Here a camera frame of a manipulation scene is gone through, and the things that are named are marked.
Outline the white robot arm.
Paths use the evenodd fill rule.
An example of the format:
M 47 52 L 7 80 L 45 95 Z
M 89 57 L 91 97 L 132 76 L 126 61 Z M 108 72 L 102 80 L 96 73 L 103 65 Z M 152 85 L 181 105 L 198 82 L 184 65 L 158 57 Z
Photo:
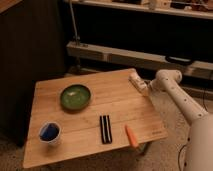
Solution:
M 190 125 L 183 171 L 213 171 L 213 114 L 207 112 L 180 86 L 179 70 L 159 70 L 148 84 L 165 91 Z

